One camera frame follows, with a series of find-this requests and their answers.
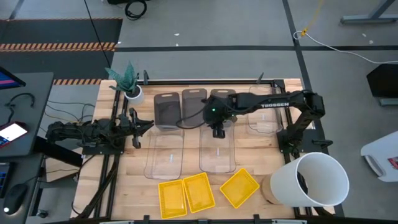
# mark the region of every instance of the yellow cable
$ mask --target yellow cable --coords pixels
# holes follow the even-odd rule
[[[303,32],[301,32],[301,37],[303,37],[308,32],[308,30],[310,29],[312,24],[318,19],[318,15],[319,15],[322,5],[323,5],[323,0],[319,0],[318,9],[315,11],[315,13],[312,17],[312,20],[310,21],[308,26],[306,28],[304,28]]]

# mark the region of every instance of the computer mouse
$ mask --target computer mouse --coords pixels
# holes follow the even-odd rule
[[[8,215],[16,213],[22,205],[28,186],[26,184],[17,184],[11,187],[4,198],[4,212]]]

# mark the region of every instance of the black desk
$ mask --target black desk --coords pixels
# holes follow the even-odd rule
[[[33,151],[37,132],[42,121],[43,112],[52,87],[52,73],[26,73],[17,74],[18,78],[26,82],[25,87],[0,90],[0,125],[7,122],[10,114],[9,109],[4,105],[9,100],[20,93],[31,93],[35,96],[35,105],[30,107],[30,97],[20,96],[12,103],[16,105],[15,113],[11,121],[22,121],[28,127],[28,133],[16,139],[6,147],[0,149],[0,157],[5,156],[26,156]]]
[[[4,199],[0,199],[1,224],[25,223],[28,213],[32,212],[31,203],[35,197],[35,192],[37,192],[37,179],[42,170],[44,155],[78,167],[81,166],[83,160],[79,154],[57,145],[49,145],[45,139],[37,136],[45,105],[50,95],[53,74],[25,73],[15,74],[15,76],[26,82],[26,86],[0,90],[0,125],[7,122],[10,111],[4,107],[4,104],[8,103],[13,96],[20,93],[31,93],[35,96],[35,105],[33,108],[30,107],[30,97],[28,96],[20,96],[13,101],[16,107],[11,121],[24,122],[29,131],[26,135],[0,149],[0,162],[13,162],[15,165],[14,170],[11,171],[11,178],[6,191],[8,192],[16,184],[24,183],[33,177],[36,178],[28,181],[29,188],[24,202],[15,214],[6,215],[2,210]]]

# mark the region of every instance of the phone screen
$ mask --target phone screen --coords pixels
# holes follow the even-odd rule
[[[5,127],[4,129],[0,130],[0,147],[10,143],[26,133],[27,131],[16,123]]]

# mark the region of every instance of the orange striped hazard tape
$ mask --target orange striped hazard tape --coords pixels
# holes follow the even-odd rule
[[[53,85],[99,85],[101,78],[56,79]]]
[[[116,43],[102,42],[105,51],[114,51]],[[91,43],[34,43],[34,44],[0,44],[0,52],[74,52],[102,50],[99,42]]]

